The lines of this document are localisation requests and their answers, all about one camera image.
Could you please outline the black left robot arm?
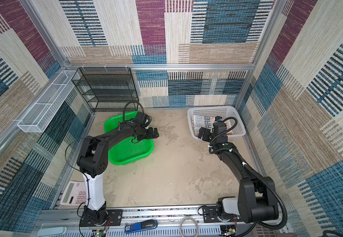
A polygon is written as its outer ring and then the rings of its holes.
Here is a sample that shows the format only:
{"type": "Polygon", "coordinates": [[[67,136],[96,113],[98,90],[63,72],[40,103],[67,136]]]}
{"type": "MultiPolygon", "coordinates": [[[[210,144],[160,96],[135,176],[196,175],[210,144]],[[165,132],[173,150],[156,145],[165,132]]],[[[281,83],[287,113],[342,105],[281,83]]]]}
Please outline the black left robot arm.
{"type": "Polygon", "coordinates": [[[84,213],[92,215],[106,210],[102,188],[103,174],[109,161],[109,150],[128,138],[134,138],[137,141],[158,138],[158,133],[150,127],[150,123],[149,115],[136,112],[135,117],[129,120],[123,117],[115,129],[95,137],[87,136],[82,140],[77,166],[84,176],[88,191],[84,213]]]}

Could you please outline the white desk calculator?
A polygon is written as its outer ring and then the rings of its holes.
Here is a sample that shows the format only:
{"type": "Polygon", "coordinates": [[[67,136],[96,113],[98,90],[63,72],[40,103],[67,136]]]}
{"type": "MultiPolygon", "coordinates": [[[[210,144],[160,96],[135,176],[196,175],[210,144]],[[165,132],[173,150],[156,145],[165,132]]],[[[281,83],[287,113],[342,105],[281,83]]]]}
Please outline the white desk calculator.
{"type": "Polygon", "coordinates": [[[60,199],[61,205],[80,205],[87,201],[87,190],[84,182],[70,181],[60,199]]]}

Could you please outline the orange towel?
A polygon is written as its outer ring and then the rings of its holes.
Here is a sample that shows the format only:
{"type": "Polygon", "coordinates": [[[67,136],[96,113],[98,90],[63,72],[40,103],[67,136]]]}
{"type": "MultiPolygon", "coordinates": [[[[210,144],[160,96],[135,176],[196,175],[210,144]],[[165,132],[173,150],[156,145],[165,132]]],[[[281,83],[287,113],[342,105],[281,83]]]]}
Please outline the orange towel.
{"type": "Polygon", "coordinates": [[[199,129],[201,127],[212,129],[213,123],[215,122],[215,117],[193,115],[190,120],[190,128],[193,137],[198,137],[199,129]]]}

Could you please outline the green plastic laundry basket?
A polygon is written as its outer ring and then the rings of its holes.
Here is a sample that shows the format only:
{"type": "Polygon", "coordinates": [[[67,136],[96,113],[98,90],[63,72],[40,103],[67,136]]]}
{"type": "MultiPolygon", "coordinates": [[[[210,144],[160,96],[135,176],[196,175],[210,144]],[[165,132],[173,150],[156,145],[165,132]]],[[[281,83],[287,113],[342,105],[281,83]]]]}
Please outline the green plastic laundry basket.
{"type": "MultiPolygon", "coordinates": [[[[138,111],[126,112],[125,119],[129,120],[135,118],[138,111]]],[[[104,123],[104,132],[110,132],[118,127],[119,122],[122,122],[122,115],[117,115],[109,118],[104,123]]],[[[138,142],[136,139],[133,143],[134,138],[127,138],[108,151],[109,161],[116,166],[123,166],[129,163],[138,161],[140,159],[148,157],[154,150],[153,140],[142,140],[138,142]]]]}

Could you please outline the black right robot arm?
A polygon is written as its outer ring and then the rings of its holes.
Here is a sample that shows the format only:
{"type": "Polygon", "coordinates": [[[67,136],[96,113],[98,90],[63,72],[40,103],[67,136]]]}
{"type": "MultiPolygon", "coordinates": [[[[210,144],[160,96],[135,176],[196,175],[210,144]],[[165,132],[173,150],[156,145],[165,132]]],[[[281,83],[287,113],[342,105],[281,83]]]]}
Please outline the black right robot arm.
{"type": "Polygon", "coordinates": [[[284,228],[287,209],[275,190],[274,181],[254,170],[228,141],[227,133],[238,124],[235,117],[215,117],[212,128],[201,127],[198,138],[209,143],[208,151],[232,171],[239,182],[237,208],[241,219],[272,230],[284,228]]]}

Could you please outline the light blue flat object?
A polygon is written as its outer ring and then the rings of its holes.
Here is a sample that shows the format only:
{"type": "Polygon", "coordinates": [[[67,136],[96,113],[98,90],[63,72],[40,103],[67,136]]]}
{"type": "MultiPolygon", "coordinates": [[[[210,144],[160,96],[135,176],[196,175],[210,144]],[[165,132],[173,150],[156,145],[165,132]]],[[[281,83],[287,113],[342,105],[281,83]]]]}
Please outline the light blue flat object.
{"type": "Polygon", "coordinates": [[[52,228],[44,228],[37,232],[37,237],[55,237],[55,236],[62,236],[66,234],[67,228],[66,227],[52,227],[52,228]]]}

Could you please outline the blue black stapler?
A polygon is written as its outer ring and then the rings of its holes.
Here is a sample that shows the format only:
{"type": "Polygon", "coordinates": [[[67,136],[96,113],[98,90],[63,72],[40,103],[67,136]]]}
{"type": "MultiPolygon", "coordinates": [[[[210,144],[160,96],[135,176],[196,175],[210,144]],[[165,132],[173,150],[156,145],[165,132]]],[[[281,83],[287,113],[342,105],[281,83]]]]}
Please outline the blue black stapler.
{"type": "Polygon", "coordinates": [[[142,222],[137,222],[134,224],[126,225],[124,232],[125,232],[125,234],[131,234],[131,233],[143,232],[143,231],[147,231],[147,230],[156,229],[157,227],[158,227],[157,220],[150,219],[150,220],[145,220],[142,222]]]}

